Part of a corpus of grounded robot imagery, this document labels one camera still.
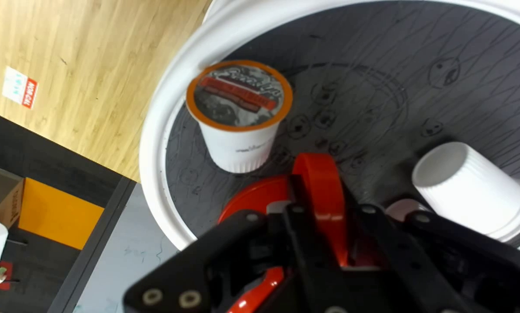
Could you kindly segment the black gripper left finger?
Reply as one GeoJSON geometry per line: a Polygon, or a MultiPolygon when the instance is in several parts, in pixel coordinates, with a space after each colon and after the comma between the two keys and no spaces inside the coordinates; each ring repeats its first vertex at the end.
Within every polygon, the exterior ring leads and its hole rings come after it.
{"type": "Polygon", "coordinates": [[[125,313],[309,313],[328,248],[313,215],[239,211],[133,282],[125,313]]]}

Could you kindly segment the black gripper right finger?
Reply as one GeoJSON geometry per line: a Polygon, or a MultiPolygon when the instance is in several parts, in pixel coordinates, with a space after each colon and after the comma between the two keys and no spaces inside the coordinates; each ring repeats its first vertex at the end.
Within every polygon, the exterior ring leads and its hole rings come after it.
{"type": "Polygon", "coordinates": [[[396,275],[413,313],[520,313],[520,251],[427,211],[403,223],[344,192],[373,260],[396,275]]]}

